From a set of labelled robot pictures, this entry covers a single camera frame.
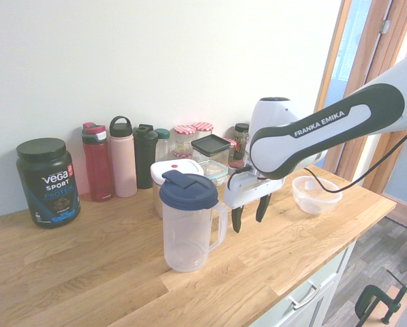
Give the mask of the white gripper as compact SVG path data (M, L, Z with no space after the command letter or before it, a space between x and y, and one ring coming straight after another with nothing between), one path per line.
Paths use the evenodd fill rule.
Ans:
M271 194L282 188L285 178L272 180L264 177L253 167L244 167L233 173L224 191L224 203L232 209L232 228L241 229L244 205L260 199L256 221L261 222L271 201Z

